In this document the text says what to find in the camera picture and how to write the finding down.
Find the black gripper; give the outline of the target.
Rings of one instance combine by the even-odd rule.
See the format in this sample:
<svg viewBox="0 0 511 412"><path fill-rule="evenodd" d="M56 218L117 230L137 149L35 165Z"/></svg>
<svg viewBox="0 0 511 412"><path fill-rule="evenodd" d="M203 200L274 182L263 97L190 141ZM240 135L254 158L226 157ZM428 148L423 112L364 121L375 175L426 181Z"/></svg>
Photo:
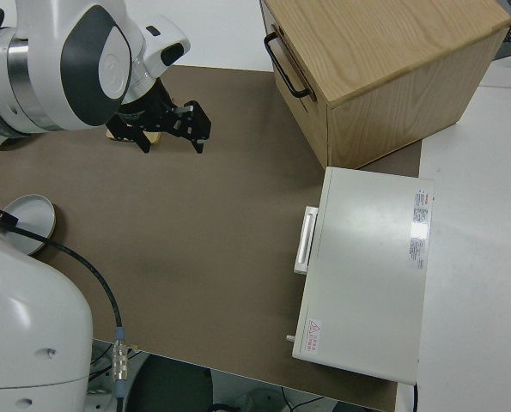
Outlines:
<svg viewBox="0 0 511 412"><path fill-rule="evenodd" d="M163 83L156 82L139 99L122 104L106 127L113 140L134 142L144 153L151 148L145 132L165 131L184 137L202 154L204 143L210 138L211 122L197 101L177 107Z"/></svg>

